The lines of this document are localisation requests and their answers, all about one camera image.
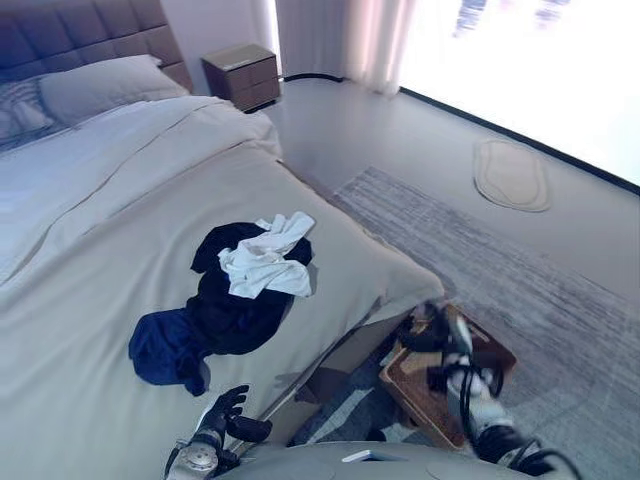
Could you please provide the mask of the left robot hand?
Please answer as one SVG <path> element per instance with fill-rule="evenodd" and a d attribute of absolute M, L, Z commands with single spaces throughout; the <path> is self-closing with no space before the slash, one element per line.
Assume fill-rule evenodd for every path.
<path fill-rule="evenodd" d="M 222 446 L 226 435 L 251 443 L 260 443 L 268 438 L 272 423 L 251 419 L 242 415 L 249 386 L 244 384 L 220 395 L 200 421 L 195 437 L 210 437 Z"/>

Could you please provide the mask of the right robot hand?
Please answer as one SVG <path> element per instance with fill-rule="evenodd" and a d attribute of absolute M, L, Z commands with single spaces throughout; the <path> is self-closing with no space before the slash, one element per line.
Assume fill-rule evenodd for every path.
<path fill-rule="evenodd" d="M 401 344 L 412 352 L 442 352 L 450 336 L 447 308 L 443 302 L 417 305 L 401 324 L 398 333 Z"/>

